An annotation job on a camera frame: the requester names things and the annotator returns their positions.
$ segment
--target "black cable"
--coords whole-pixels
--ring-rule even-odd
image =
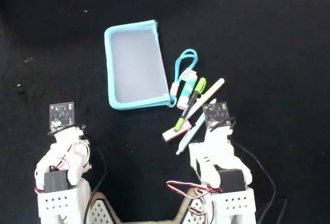
[[[214,219],[214,217],[215,217],[215,206],[214,206],[215,204],[214,204],[214,202],[212,201],[212,220],[211,220],[211,222],[209,223],[209,224],[212,224],[212,222],[213,222],[213,219]]]
[[[277,218],[276,224],[280,224],[280,221],[282,220],[282,217],[283,217],[283,215],[284,215],[285,209],[287,208],[287,203],[288,203],[288,201],[287,201],[287,199],[285,198],[285,199],[284,199],[284,203],[283,203],[283,207],[282,207],[282,209],[281,209],[281,211],[280,211],[280,214],[279,214],[279,216],[278,216],[278,218]]]
[[[105,162],[105,159],[104,159],[104,156],[103,156],[103,153],[101,152],[101,150],[96,146],[96,144],[94,143],[93,146],[97,149],[98,153],[100,154],[100,157],[102,159],[102,162],[103,162],[103,166],[104,166],[104,172],[103,172],[103,175],[102,177],[100,178],[99,182],[97,183],[97,185],[95,186],[94,190],[92,191],[91,195],[90,195],[90,198],[87,202],[87,206],[86,206],[86,209],[85,209],[85,214],[84,214],[84,221],[83,221],[83,224],[86,224],[86,220],[87,220],[87,214],[88,214],[88,210],[89,210],[89,207],[91,205],[91,202],[92,202],[92,199],[95,195],[95,193],[97,192],[99,186],[102,184],[104,178],[106,177],[107,175],[107,164]]]
[[[71,124],[71,125],[68,125],[68,126],[65,126],[65,127],[61,127],[61,128],[59,128],[59,129],[57,129],[57,130],[54,130],[54,131],[49,131],[47,134],[48,134],[49,136],[54,136],[55,134],[57,134],[57,133],[59,133],[59,132],[61,132],[61,131],[63,131],[63,130],[69,129],[69,128],[71,128],[71,127],[79,127],[79,128],[82,129],[82,131],[84,131],[84,129],[86,128],[86,125],[81,125],[81,124]]]
[[[270,206],[274,202],[274,198],[275,198],[275,195],[276,195],[276,185],[275,185],[273,179],[270,177],[269,173],[264,169],[264,167],[262,166],[262,164],[260,163],[260,161],[258,160],[258,158],[252,152],[250,152],[248,149],[246,149],[245,147],[243,147],[241,144],[239,144],[239,143],[237,143],[237,142],[235,142],[233,140],[232,140],[232,143],[234,143],[235,145],[237,145],[241,150],[243,150],[245,153],[249,154],[252,158],[254,158],[254,160],[258,163],[258,165],[260,166],[260,168],[262,169],[262,171],[264,172],[264,174],[268,177],[270,183],[273,186],[273,195],[272,195],[269,203],[265,207],[264,211],[262,212],[262,214],[261,214],[261,216],[260,216],[260,218],[259,218],[259,220],[257,222],[257,224],[261,224],[262,223],[262,220],[265,217],[266,213],[268,212]]]

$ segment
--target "pen cap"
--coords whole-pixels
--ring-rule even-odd
[[[202,94],[202,92],[204,91],[206,86],[206,78],[202,77],[200,78],[200,80],[198,81],[194,91],[198,92],[199,94]]]

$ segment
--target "white plastic bracket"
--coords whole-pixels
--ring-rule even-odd
[[[95,201],[89,215],[89,224],[115,224],[109,209],[102,200]]]

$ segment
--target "white pen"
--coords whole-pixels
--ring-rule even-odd
[[[217,101],[217,99],[213,99],[210,104],[215,104]],[[182,153],[186,146],[189,144],[189,142],[191,141],[191,139],[194,137],[194,135],[196,134],[196,132],[198,131],[198,129],[202,126],[202,124],[205,121],[205,115],[204,113],[201,114],[201,116],[198,118],[197,122],[195,123],[194,127],[192,127],[182,138],[182,140],[179,143],[179,147],[176,151],[176,155],[179,155],[180,153]]]

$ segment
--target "black fabric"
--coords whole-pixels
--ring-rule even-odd
[[[151,19],[159,22],[169,85],[175,60],[190,47],[208,86],[226,79],[216,97],[236,117],[235,141],[259,158],[277,195],[288,199],[283,223],[329,223],[329,6],[330,0],[1,1],[3,223],[37,222],[34,169],[54,141],[46,134],[48,105],[68,101],[75,102],[76,122],[87,125],[106,155],[100,190],[118,216],[175,216],[182,197],[166,189],[166,180],[198,182],[189,152],[175,155],[179,138],[172,144],[161,139],[181,111],[117,111],[108,103],[105,29]],[[271,197],[270,183],[255,161],[239,148],[236,153],[252,171],[259,208]],[[92,188],[102,170],[94,149],[86,175]],[[282,202],[276,199],[265,223],[275,223]]]

